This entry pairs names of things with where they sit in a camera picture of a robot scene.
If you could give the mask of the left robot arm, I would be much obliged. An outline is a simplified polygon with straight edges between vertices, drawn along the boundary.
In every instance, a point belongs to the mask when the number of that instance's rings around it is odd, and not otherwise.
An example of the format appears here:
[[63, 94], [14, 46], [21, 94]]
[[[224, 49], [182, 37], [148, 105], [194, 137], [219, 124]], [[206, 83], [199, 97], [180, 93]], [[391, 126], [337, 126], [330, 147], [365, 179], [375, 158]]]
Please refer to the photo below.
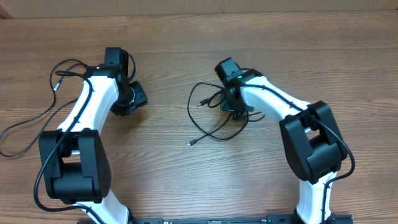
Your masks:
[[84, 73], [71, 67], [51, 75], [83, 80], [80, 96], [67, 118], [54, 131], [39, 137], [42, 166], [34, 184], [34, 201], [46, 212], [83, 210], [94, 223], [135, 223], [131, 210], [111, 190], [111, 168], [101, 141], [109, 112], [130, 115], [147, 104], [141, 84], [134, 80], [133, 56], [108, 47], [104, 62], [84, 64]]

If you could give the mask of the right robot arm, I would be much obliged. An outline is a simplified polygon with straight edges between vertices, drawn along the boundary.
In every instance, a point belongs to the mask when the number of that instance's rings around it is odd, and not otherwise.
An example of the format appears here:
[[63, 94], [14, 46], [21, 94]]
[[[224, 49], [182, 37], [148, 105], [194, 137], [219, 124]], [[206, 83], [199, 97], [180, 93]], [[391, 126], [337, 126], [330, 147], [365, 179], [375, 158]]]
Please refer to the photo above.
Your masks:
[[279, 124], [285, 157], [299, 179], [298, 205], [291, 214], [268, 215], [265, 223], [352, 223], [351, 215], [330, 209], [331, 187], [352, 153], [343, 141], [330, 107], [298, 100], [274, 86], [261, 72], [222, 60], [215, 72], [224, 92], [221, 109], [259, 110]]

